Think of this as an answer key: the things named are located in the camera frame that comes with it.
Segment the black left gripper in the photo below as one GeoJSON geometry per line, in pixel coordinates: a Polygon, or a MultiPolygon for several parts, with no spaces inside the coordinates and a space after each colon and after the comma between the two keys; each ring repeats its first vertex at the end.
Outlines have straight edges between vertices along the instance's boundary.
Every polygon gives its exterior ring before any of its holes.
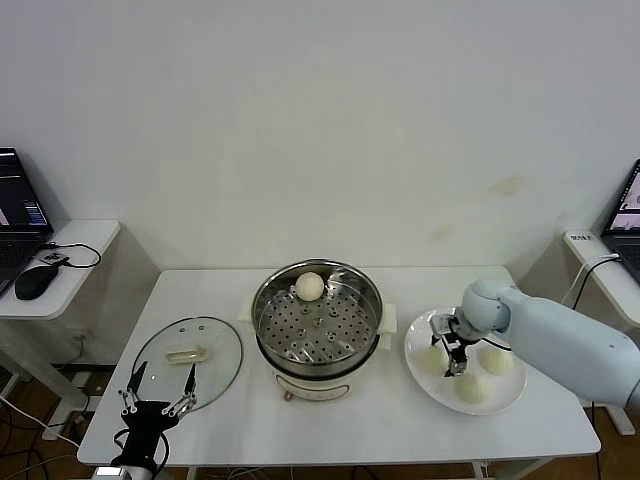
{"type": "Polygon", "coordinates": [[[125,389],[118,391],[123,402],[121,418],[126,428],[114,439],[126,435],[121,453],[111,460],[112,466],[156,466],[155,454],[165,431],[178,424],[177,416],[189,413],[197,403],[196,364],[192,364],[182,395],[174,403],[140,401],[138,395],[148,362],[143,361],[132,373],[125,389]]]}

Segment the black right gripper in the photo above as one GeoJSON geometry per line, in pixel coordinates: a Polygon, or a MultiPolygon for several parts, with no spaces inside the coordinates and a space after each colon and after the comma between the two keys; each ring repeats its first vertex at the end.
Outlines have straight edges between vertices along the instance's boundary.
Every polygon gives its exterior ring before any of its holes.
{"type": "Polygon", "coordinates": [[[466,347],[480,341],[480,335],[466,321],[461,321],[456,314],[444,316],[444,335],[432,332],[431,345],[443,342],[449,363],[444,377],[457,377],[465,373],[468,357],[466,347]]]}

